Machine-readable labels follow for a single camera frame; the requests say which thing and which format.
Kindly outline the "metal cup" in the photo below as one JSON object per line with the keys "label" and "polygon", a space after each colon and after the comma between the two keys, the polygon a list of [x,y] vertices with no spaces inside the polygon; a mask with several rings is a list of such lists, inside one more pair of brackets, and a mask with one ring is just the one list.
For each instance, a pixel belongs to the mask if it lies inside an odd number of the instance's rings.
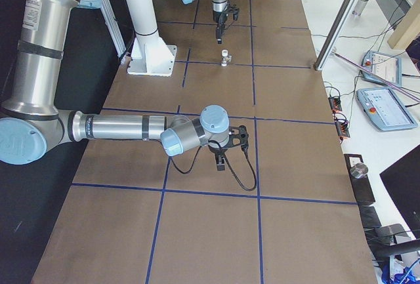
{"label": "metal cup", "polygon": [[355,179],[361,179],[368,174],[368,167],[364,163],[356,163],[350,167],[350,175]]}

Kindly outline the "black control box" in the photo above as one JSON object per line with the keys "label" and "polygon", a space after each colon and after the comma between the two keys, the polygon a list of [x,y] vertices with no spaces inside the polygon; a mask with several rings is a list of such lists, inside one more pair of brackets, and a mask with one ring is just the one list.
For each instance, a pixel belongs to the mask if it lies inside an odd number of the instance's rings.
{"label": "black control box", "polygon": [[361,206],[370,206],[374,204],[375,198],[369,183],[368,175],[365,174],[360,178],[355,178],[350,173],[350,169],[353,166],[355,166],[357,163],[364,162],[362,156],[360,154],[345,153],[344,157],[357,204]]}

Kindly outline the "near teach pendant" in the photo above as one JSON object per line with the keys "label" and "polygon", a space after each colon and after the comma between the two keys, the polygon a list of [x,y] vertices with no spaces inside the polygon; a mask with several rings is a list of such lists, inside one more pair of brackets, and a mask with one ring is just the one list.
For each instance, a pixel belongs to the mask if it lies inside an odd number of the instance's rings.
{"label": "near teach pendant", "polygon": [[408,130],[418,126],[392,89],[388,87],[358,89],[356,95],[363,111],[380,131]]}

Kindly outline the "teach pendant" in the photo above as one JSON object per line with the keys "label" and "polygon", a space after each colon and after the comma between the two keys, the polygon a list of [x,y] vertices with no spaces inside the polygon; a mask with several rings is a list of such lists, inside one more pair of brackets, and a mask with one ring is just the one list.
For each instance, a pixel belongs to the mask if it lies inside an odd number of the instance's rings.
{"label": "teach pendant", "polygon": [[369,51],[362,59],[362,66],[381,79],[402,86],[402,61],[399,56]]}
{"label": "teach pendant", "polygon": [[363,111],[380,131],[408,130],[418,126],[392,89],[388,87],[358,89],[356,95]]}

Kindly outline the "far teach pendant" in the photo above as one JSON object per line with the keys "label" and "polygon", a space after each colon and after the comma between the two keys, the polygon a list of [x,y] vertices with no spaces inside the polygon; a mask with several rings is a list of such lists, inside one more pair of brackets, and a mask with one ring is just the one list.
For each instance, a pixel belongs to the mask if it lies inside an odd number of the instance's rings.
{"label": "far teach pendant", "polygon": [[399,56],[369,51],[362,59],[362,66],[381,79],[402,86],[402,61]]}

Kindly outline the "white pedestal column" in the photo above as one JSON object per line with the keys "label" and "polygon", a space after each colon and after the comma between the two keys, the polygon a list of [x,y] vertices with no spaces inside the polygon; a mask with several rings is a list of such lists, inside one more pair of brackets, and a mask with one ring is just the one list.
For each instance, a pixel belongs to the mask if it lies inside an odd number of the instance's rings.
{"label": "white pedestal column", "polygon": [[136,39],[127,72],[131,75],[169,77],[177,47],[159,36],[152,0],[126,0]]}

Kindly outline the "aluminium frame post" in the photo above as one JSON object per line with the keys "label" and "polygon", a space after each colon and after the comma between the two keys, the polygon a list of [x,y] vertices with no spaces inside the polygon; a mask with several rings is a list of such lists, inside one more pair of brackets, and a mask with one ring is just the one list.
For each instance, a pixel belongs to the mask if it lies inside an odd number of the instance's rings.
{"label": "aluminium frame post", "polygon": [[321,48],[321,51],[316,59],[314,64],[314,69],[317,71],[321,71],[324,68],[324,65],[329,57],[329,55],[333,51],[333,46],[336,40],[339,37],[342,27],[346,22],[347,18],[351,14],[351,10],[353,9],[354,5],[356,4],[357,0],[344,0],[339,12],[336,15],[336,18],[333,22],[333,25],[327,35],[327,38]]}

